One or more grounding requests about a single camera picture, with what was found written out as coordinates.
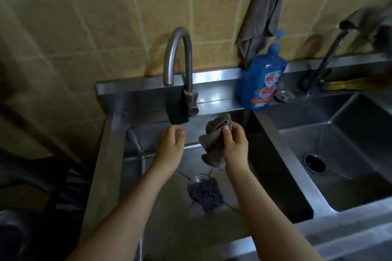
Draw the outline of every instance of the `blue bottle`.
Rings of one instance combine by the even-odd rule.
[[[284,31],[277,30],[277,42],[273,43],[265,55],[256,56],[243,78],[241,105],[247,109],[257,110],[266,107],[274,97],[280,78],[286,69],[287,61],[279,57],[279,38]]]

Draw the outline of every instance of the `gray cloth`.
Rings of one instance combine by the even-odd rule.
[[[199,143],[207,152],[207,154],[202,155],[202,160],[212,167],[223,167],[225,165],[223,159],[223,149],[225,148],[222,135],[223,125],[228,125],[229,129],[233,130],[229,114],[224,114],[208,122],[205,127],[206,135],[199,137]]]
[[[392,4],[357,10],[341,21],[339,27],[354,27],[366,35],[376,50],[392,55]]]
[[[274,36],[279,21],[282,0],[252,0],[236,44],[245,63],[249,63]]]

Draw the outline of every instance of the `drain hole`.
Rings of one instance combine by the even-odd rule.
[[[316,175],[322,175],[326,171],[325,163],[316,154],[306,154],[302,161],[306,168]]]

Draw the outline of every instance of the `green sponge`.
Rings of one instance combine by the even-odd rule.
[[[182,101],[175,104],[168,104],[166,111],[172,125],[181,125],[189,122],[188,114]]]

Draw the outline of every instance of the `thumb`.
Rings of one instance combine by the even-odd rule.
[[[185,130],[180,130],[177,137],[176,146],[184,148],[185,146]]]
[[[222,128],[223,132],[223,140],[225,141],[225,145],[233,143],[233,136],[231,135],[231,131],[228,128],[228,125],[224,125]]]

